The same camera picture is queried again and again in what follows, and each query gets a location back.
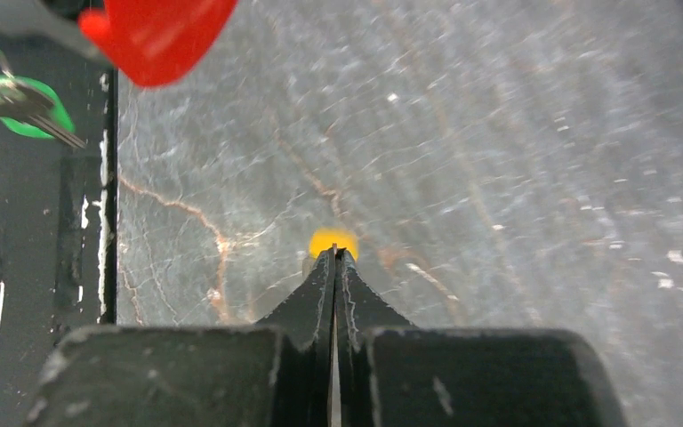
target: green object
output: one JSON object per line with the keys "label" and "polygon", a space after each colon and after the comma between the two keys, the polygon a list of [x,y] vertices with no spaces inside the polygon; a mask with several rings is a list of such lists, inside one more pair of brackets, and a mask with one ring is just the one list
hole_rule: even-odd
{"label": "green object", "polygon": [[[9,77],[7,76],[0,76],[0,81],[6,80],[8,78]],[[49,85],[27,77],[15,77],[15,79],[27,85],[31,85],[38,91],[48,95],[48,97],[50,97],[53,101],[53,108],[48,113],[49,117],[57,125],[63,127],[64,129],[70,132],[75,131],[75,124],[72,122],[72,119],[69,118],[69,113],[67,112],[67,109],[65,109],[64,104],[61,103],[59,95],[57,95],[56,92]],[[23,123],[19,120],[14,120],[13,118],[9,117],[0,117],[0,120],[4,123],[4,125],[6,125],[6,127],[10,131],[17,133],[19,135],[27,136],[29,138],[53,138],[51,135],[43,132],[37,127],[33,125],[28,125],[27,123]]]}

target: key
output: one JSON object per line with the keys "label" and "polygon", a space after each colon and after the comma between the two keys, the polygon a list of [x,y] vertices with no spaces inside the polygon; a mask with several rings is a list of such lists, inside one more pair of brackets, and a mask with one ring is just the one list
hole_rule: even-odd
{"label": "key", "polygon": [[49,116],[54,104],[48,95],[19,80],[12,82],[13,85],[0,85],[0,117],[33,125],[70,147],[85,148],[83,140],[55,123]]}

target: red plastic object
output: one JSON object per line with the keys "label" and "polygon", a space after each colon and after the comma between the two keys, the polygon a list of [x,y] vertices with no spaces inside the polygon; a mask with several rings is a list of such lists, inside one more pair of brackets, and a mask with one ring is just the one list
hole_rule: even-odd
{"label": "red plastic object", "polygon": [[237,0],[106,0],[78,24],[140,86],[168,85],[208,52]]}

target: gray countertop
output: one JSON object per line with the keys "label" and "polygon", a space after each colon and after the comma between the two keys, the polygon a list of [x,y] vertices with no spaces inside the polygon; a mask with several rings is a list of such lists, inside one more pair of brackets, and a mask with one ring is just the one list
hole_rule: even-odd
{"label": "gray countertop", "polygon": [[571,329],[683,426],[683,0],[245,0],[119,92],[119,323],[253,322],[342,226],[415,324]]}

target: yellow ball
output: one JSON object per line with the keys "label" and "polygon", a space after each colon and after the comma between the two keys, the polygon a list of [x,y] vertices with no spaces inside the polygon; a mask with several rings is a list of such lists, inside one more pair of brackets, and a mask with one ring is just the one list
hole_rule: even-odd
{"label": "yellow ball", "polygon": [[358,238],[351,232],[343,229],[318,229],[310,239],[310,256],[318,258],[321,252],[333,247],[347,249],[355,260],[358,258]]}

